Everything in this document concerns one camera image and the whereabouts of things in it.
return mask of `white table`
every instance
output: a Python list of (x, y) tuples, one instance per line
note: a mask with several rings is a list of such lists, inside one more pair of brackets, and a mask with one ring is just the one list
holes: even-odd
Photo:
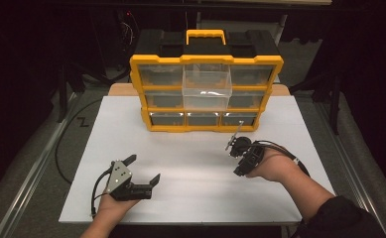
[[(225, 151), (231, 133), (149, 132), (133, 96), (105, 96), (60, 222), (91, 222), (90, 198), (97, 178), (111, 161), (132, 154), (128, 169), (136, 184), (161, 174), (152, 199), (133, 207), (122, 223), (131, 224), (296, 224), (301, 215), (281, 185), (262, 178), (238, 177), (238, 161)], [(239, 133), (269, 140), (301, 159), (313, 179), (333, 192), (295, 97), (270, 97), (256, 132)], [(99, 184), (104, 188), (107, 177)]]

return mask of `small parts organizer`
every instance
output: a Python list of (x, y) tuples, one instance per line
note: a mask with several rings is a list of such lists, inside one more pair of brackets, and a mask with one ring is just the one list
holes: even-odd
[(131, 80), (150, 131), (255, 131), (283, 66), (267, 31), (143, 30)]

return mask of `black sleeve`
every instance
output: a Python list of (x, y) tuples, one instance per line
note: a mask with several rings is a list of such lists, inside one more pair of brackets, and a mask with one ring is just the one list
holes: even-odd
[(301, 224), (294, 237), (385, 238), (386, 235), (370, 213), (337, 196), (326, 201), (308, 224)]

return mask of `hand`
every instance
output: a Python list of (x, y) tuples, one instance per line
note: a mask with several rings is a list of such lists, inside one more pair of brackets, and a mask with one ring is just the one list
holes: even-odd
[(117, 201), (109, 194), (102, 195), (96, 216), (81, 237), (108, 237), (112, 229), (124, 218), (128, 210), (139, 201)]
[(274, 149), (265, 148), (263, 160), (246, 177), (261, 177), (266, 180), (281, 182), (285, 176), (299, 171), (300, 168), (289, 157)]

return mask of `dark background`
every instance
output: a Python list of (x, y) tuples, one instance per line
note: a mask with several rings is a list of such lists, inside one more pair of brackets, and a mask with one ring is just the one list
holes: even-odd
[[(322, 39), (306, 80), (326, 71), (341, 76), (341, 91), (386, 177), (386, 1), (379, 5), (376, 1), (333, 1), (333, 5), (358, 11), (292, 13), (281, 41), (299, 38), (305, 44)], [(189, 26), (194, 26), (193, 15), (189, 12)], [(265, 20), (259, 14), (203, 16)], [(118, 21), (132, 26), (132, 45), (124, 38)], [(121, 70), (127, 66), (139, 30), (146, 28), (181, 31), (185, 28), (184, 12), (52, 10), (40, 1), (0, 0), (0, 179), (50, 114), (50, 99), (57, 91), (63, 63), (75, 61), (102, 75), (106, 68)], [(326, 81), (328, 78), (306, 89), (317, 89)]]

